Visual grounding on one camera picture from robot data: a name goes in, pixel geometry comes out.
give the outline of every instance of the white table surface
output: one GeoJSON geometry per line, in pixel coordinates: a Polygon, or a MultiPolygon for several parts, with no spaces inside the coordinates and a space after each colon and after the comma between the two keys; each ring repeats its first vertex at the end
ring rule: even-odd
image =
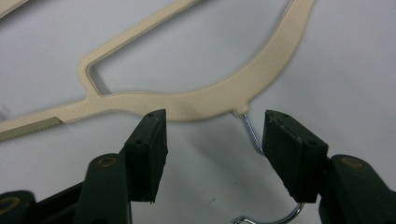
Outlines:
{"type": "MultiPolygon", "coordinates": [[[[29,1],[0,20],[0,120],[84,98],[78,60],[170,0],[29,1]]],[[[230,75],[260,49],[288,1],[204,1],[99,62],[102,93],[189,91],[230,75]]],[[[318,0],[303,40],[251,102],[288,113],[330,145],[368,161],[396,189],[396,1],[318,0]]],[[[113,112],[0,143],[0,192],[38,201],[82,181],[95,157],[119,152],[141,117],[113,112]]],[[[157,202],[132,203],[134,223],[271,221],[295,205],[232,114],[168,123],[157,202]]],[[[318,202],[292,223],[319,223],[318,202]]]]}

